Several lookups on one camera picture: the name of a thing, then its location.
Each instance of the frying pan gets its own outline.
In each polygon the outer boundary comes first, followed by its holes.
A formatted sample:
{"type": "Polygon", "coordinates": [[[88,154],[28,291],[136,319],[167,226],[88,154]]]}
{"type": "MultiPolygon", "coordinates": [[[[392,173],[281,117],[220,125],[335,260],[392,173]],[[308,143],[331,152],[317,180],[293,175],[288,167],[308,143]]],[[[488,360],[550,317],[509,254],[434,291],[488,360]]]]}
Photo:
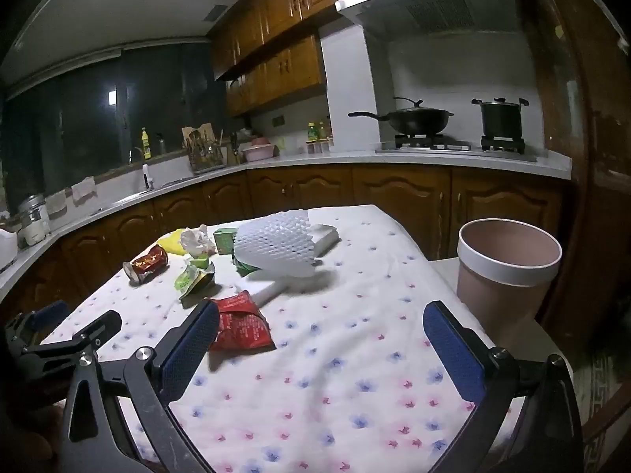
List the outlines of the frying pan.
{"type": "Polygon", "coordinates": [[[371,117],[378,121],[388,121],[394,130],[402,135],[438,135],[447,126],[449,116],[453,115],[447,110],[425,108],[421,106],[422,99],[414,101],[407,97],[395,97],[414,103],[414,107],[396,110],[385,115],[377,115],[371,112],[351,112],[349,117],[371,117]]]}

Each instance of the kitchen counter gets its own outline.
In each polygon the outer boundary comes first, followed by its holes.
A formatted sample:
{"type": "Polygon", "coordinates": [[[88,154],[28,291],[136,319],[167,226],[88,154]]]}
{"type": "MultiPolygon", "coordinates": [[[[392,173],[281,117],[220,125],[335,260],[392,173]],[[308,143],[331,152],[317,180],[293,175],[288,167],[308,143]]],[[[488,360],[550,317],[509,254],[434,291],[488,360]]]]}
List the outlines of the kitchen counter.
{"type": "Polygon", "coordinates": [[[536,174],[552,178],[560,178],[564,180],[570,179],[572,170],[571,160],[554,152],[547,152],[536,156],[536,162],[521,161],[518,159],[495,158],[489,156],[476,155],[452,155],[441,154],[435,152],[427,153],[375,153],[372,151],[349,151],[344,153],[320,153],[320,154],[298,154],[294,156],[285,156],[278,158],[270,158],[249,164],[242,164],[233,167],[226,167],[211,171],[196,177],[174,183],[170,186],[163,186],[156,190],[140,194],[132,199],[124,202],[115,203],[111,207],[103,209],[94,215],[77,219],[52,232],[49,237],[40,243],[27,249],[20,250],[15,261],[8,266],[5,271],[0,273],[0,302],[15,285],[17,280],[30,268],[35,261],[42,256],[59,238],[79,229],[80,227],[98,221],[103,217],[116,213],[122,209],[128,208],[140,202],[153,199],[191,186],[192,184],[201,183],[203,181],[220,178],[229,174],[245,171],[248,169],[261,169],[270,167],[287,167],[287,166],[303,166],[318,164],[342,164],[342,163],[405,163],[405,164],[426,164],[426,165],[444,165],[444,166],[461,166],[461,167],[477,167],[485,169],[497,169],[504,171],[515,171],[529,174],[536,174]]]}

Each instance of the yellow plastic bag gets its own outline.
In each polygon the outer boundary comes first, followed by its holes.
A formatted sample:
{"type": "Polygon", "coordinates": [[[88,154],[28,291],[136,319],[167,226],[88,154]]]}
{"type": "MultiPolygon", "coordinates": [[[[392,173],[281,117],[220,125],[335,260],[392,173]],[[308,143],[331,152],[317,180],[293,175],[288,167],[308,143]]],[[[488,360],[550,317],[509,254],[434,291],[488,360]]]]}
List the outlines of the yellow plastic bag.
{"type": "Polygon", "coordinates": [[[184,248],[180,245],[180,234],[184,231],[182,229],[176,229],[174,232],[169,235],[164,236],[158,240],[158,245],[160,245],[166,252],[171,254],[177,254],[178,256],[184,256],[186,252],[184,248]]]}

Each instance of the faucet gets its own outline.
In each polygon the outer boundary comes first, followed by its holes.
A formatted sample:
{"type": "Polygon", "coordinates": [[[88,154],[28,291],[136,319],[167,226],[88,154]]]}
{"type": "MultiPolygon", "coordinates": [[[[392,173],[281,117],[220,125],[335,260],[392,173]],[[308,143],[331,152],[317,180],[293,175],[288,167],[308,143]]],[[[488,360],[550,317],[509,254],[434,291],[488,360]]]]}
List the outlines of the faucet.
{"type": "Polygon", "coordinates": [[[132,153],[134,152],[134,149],[137,149],[138,151],[140,151],[140,158],[141,158],[141,159],[143,158],[143,150],[142,150],[142,149],[140,149],[138,146],[135,146],[135,147],[132,147],[132,148],[129,150],[129,162],[128,162],[128,163],[131,163],[131,155],[132,155],[132,153]]]}

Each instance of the trash bin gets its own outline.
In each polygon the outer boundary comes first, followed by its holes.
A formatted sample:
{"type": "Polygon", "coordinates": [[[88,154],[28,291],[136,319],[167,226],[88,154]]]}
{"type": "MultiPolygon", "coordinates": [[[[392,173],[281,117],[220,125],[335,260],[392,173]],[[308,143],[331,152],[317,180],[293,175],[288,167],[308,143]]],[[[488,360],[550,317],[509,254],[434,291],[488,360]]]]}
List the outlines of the trash bin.
{"type": "Polygon", "coordinates": [[[456,293],[496,345],[509,348],[558,272],[562,249],[525,222],[480,219],[460,228],[456,293]]]}

